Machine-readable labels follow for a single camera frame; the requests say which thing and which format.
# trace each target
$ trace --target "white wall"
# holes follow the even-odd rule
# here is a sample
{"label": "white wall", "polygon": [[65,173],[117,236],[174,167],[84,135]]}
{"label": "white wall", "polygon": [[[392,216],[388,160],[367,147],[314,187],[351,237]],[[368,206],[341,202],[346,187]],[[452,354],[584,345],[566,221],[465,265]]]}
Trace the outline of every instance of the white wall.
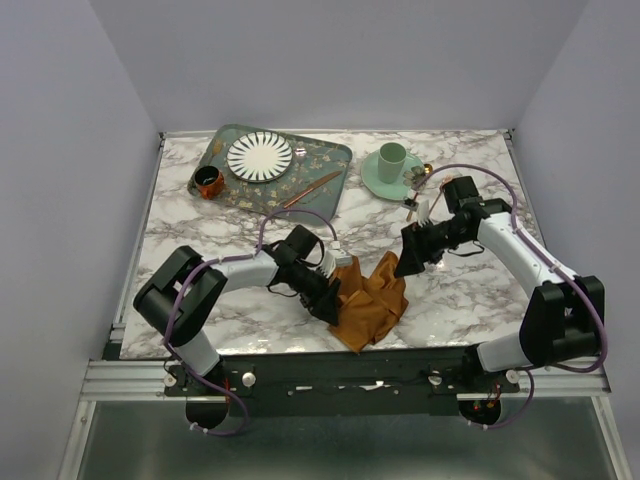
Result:
{"label": "white wall", "polygon": [[640,2],[592,0],[516,130],[545,240],[604,282],[606,363],[640,476]]}
{"label": "white wall", "polygon": [[512,127],[586,0],[90,0],[162,130]]}
{"label": "white wall", "polygon": [[0,477],[57,475],[158,136],[86,0],[0,6]]}

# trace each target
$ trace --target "crumpled fabric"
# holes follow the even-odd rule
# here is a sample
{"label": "crumpled fabric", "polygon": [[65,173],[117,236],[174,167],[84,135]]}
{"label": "crumpled fabric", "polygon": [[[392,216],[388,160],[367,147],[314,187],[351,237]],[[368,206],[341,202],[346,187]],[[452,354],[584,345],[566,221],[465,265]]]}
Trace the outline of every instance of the crumpled fabric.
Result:
{"label": "crumpled fabric", "polygon": [[352,258],[351,265],[334,273],[341,281],[338,292],[341,306],[339,325],[332,325],[329,330],[351,350],[360,352],[387,336],[409,302],[404,298],[404,278],[393,276],[398,264],[395,253],[385,253],[369,278],[360,273],[358,257]]}

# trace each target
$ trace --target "green tray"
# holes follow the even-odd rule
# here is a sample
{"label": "green tray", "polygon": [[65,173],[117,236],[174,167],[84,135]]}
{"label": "green tray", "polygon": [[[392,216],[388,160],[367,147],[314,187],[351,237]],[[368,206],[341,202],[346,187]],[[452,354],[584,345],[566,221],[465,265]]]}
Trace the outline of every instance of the green tray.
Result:
{"label": "green tray", "polygon": [[[292,165],[279,178],[266,183],[248,183],[237,178],[227,166],[227,152],[238,138],[253,132],[269,132],[264,128],[245,125],[224,125],[217,132],[200,159],[196,170],[205,165],[217,167],[224,175],[225,188],[214,202],[258,212],[265,215],[272,213],[281,204],[305,189],[307,185],[328,173],[341,171],[342,174],[325,185],[303,197],[291,208],[304,208],[331,219],[338,208],[340,194],[347,177],[349,162],[353,157],[351,149],[338,143],[325,142],[315,138],[301,137],[290,133],[274,132],[284,137],[291,148],[304,148],[307,152],[303,158],[293,156]],[[189,193],[200,196],[195,186],[193,175],[188,183]],[[312,215],[291,213],[287,218],[295,222],[320,225],[322,222]]]}

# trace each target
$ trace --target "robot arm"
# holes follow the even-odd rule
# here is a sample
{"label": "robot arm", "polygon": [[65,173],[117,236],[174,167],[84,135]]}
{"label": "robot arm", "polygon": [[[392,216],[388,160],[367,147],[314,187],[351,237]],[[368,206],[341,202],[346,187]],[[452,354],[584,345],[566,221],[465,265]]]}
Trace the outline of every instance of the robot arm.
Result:
{"label": "robot arm", "polygon": [[[423,272],[425,262],[438,263],[446,250],[477,241],[505,264],[530,299],[518,333],[469,349],[470,373],[478,375],[531,365],[541,367],[597,354],[600,338],[587,309],[555,270],[547,268],[516,235],[509,205],[501,199],[484,200],[471,177],[449,182],[444,194],[453,218],[437,224],[421,219],[402,230],[403,250],[396,277]],[[528,233],[523,234],[546,252]],[[602,318],[602,283],[595,277],[580,277],[551,255],[547,256],[573,278]]]}
{"label": "robot arm", "polygon": [[[223,293],[246,287],[289,285],[314,317],[338,324],[337,294],[340,280],[330,281],[333,268],[350,263],[344,252],[330,249],[319,269],[305,261],[320,239],[301,225],[285,240],[265,246],[252,258],[222,262],[203,268],[180,303],[170,343],[195,373],[207,376],[220,356],[202,331],[207,317]],[[165,335],[181,284],[203,263],[191,247],[176,249],[136,295],[133,306],[157,331]]]}

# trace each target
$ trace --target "bolt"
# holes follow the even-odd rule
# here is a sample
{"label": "bolt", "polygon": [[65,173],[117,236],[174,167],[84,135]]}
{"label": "bolt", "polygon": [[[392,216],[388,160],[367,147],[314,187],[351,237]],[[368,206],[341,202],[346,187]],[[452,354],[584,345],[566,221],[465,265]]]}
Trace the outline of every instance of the bolt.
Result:
{"label": "bolt", "polygon": [[253,387],[256,383],[256,376],[253,374],[253,372],[247,372],[244,375],[242,375],[242,384],[245,387]]}
{"label": "bolt", "polygon": [[442,383],[442,377],[439,377],[438,375],[429,375],[427,379],[429,380],[429,383],[434,387],[437,387]]}
{"label": "bolt", "polygon": [[173,375],[165,375],[162,379],[162,383],[164,383],[165,387],[173,387],[178,381]]}
{"label": "bolt", "polygon": [[507,378],[507,381],[513,385],[517,384],[520,380],[520,374],[515,370],[507,370],[505,377]]}

